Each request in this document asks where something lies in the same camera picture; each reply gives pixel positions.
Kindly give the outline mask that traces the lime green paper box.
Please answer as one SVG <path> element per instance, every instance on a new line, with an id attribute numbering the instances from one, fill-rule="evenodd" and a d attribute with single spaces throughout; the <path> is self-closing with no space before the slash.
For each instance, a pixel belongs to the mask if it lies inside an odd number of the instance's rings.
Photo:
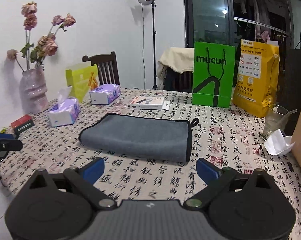
<path id="1" fill-rule="evenodd" d="M 67 86 L 71 86 L 70 96 L 83 101 L 87 93 L 99 86 L 98 68 L 91 61 L 75 64 L 65 70 Z"/>

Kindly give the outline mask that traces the green mucun paper bag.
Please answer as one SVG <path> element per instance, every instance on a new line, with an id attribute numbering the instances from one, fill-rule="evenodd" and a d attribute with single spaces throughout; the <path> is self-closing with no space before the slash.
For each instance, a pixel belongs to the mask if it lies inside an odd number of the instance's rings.
<path id="1" fill-rule="evenodd" d="M 195 42 L 192 103 L 230 107 L 236 48 Z"/>

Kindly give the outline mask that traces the white flat product box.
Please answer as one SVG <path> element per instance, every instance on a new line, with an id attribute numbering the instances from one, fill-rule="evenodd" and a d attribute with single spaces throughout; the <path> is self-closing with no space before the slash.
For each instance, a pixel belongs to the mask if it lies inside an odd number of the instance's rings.
<path id="1" fill-rule="evenodd" d="M 166 101 L 163 96 L 136 96 L 129 103 L 131 109 L 143 110 L 169 110 L 169 101 Z"/>

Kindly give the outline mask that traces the crumpled tissue and wrapper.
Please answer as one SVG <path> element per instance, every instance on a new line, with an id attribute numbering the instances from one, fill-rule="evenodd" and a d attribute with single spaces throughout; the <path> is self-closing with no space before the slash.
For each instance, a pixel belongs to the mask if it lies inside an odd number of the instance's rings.
<path id="1" fill-rule="evenodd" d="M 2 129 L 0 130 L 0 133 L 12 133 L 12 129 L 9 127 L 2 127 Z"/>

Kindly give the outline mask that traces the clear glass cup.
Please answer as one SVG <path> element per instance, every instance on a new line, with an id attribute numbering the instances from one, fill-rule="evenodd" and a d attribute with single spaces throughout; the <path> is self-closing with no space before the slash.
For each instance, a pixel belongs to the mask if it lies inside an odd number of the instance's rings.
<path id="1" fill-rule="evenodd" d="M 267 115 L 264 120 L 263 138 L 265 140 L 268 139 L 270 134 L 278 129 L 284 131 L 290 116 L 296 112 L 296 109 L 289 111 L 280 105 L 274 103 L 269 104 Z"/>

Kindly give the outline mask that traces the closed purple tissue pack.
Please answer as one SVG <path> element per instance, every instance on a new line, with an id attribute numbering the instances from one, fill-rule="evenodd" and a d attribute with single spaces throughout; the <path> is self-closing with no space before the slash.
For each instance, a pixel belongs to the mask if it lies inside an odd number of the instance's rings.
<path id="1" fill-rule="evenodd" d="M 109 105 L 121 95 L 120 85 L 103 84 L 89 92 L 92 105 Z"/>

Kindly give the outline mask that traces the yellow stand-up pouch bag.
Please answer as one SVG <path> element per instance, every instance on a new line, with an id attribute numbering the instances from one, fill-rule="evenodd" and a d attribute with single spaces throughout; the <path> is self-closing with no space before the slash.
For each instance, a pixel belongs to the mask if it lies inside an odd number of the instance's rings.
<path id="1" fill-rule="evenodd" d="M 279 75 L 279 47 L 241 40 L 237 84 L 233 104 L 263 118 L 275 102 Z"/>

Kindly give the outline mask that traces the purple and grey towel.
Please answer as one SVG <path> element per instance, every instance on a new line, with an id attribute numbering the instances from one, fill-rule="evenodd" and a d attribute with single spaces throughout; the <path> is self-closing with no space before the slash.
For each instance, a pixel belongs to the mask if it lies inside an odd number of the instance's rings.
<path id="1" fill-rule="evenodd" d="M 83 129 L 79 141 L 92 150 L 188 163 L 192 128 L 198 123 L 198 118 L 192 121 L 166 120 L 108 113 Z"/>

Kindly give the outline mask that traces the dried pink roses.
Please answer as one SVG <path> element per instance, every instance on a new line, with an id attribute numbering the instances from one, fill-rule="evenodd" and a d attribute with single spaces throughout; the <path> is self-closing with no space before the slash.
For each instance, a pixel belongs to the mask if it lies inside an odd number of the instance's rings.
<path id="1" fill-rule="evenodd" d="M 37 3 L 29 2 L 21 7 L 21 14 L 24 16 L 25 45 L 20 51 L 10 49 L 6 53 L 8 60 L 18 64 L 22 71 L 38 68 L 43 65 L 47 57 L 57 53 L 58 45 L 56 35 L 59 30 L 66 32 L 69 27 L 76 23 L 76 19 L 71 14 L 63 17 L 56 15 L 51 21 L 49 32 L 39 38 L 36 43 L 31 42 L 31 31 L 37 26 Z"/>

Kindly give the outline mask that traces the open purple tissue pack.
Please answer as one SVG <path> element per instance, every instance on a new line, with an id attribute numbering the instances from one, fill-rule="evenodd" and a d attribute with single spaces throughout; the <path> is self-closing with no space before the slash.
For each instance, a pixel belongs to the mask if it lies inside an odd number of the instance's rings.
<path id="1" fill-rule="evenodd" d="M 57 103 L 48 111 L 51 127 L 73 125 L 80 113 L 79 101 L 70 96 L 72 86 L 61 89 L 57 94 Z"/>

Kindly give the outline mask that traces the red and black small box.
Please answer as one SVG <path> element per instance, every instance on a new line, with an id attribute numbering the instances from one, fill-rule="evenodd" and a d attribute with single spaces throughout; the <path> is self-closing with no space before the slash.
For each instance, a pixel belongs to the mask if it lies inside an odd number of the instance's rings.
<path id="1" fill-rule="evenodd" d="M 33 119 L 28 114 L 11 123 L 11 127 L 16 135 L 20 135 L 34 125 Z"/>

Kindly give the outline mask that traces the cream cloth on chair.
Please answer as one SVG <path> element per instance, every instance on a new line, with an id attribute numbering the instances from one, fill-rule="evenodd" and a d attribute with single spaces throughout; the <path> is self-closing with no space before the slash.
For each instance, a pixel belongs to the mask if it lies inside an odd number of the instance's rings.
<path id="1" fill-rule="evenodd" d="M 194 71 L 194 48 L 168 48 L 163 52 L 157 67 L 157 78 L 159 83 L 163 83 L 167 75 L 167 68 L 176 73 Z"/>

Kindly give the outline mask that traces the crumpled white paper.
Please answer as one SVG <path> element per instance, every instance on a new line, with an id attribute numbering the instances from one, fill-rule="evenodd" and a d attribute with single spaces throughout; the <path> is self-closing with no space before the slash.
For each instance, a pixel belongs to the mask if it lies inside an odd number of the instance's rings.
<path id="1" fill-rule="evenodd" d="M 295 142 L 292 141 L 292 136 L 285 137 L 282 131 L 277 129 L 266 139 L 264 148 L 270 155 L 282 156 L 288 154 L 294 144 Z"/>

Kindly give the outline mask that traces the pink textured vase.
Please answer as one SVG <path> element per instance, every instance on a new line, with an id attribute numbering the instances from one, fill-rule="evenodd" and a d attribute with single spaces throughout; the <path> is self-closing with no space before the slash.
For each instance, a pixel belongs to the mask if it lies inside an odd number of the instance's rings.
<path id="1" fill-rule="evenodd" d="M 39 114 L 48 109 L 47 91 L 43 66 L 26 70 L 22 73 L 19 92 L 22 106 L 27 113 Z"/>

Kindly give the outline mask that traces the black framed glass door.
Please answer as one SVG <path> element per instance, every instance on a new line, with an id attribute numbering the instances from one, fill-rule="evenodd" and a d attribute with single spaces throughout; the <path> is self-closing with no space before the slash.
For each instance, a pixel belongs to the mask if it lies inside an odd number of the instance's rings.
<path id="1" fill-rule="evenodd" d="M 184 0 L 185 45 L 196 41 L 237 46 L 269 32 L 285 49 L 301 49 L 301 0 Z"/>

